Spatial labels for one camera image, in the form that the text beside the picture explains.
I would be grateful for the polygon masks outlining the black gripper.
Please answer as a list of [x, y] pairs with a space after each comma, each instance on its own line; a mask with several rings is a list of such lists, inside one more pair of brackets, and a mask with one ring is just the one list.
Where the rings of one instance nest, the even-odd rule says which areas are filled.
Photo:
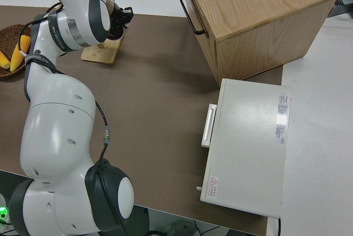
[[132, 18], [132, 7], [126, 7], [123, 9], [117, 4], [114, 4], [114, 9], [110, 16], [111, 26], [123, 26], [124, 29], [128, 29]]

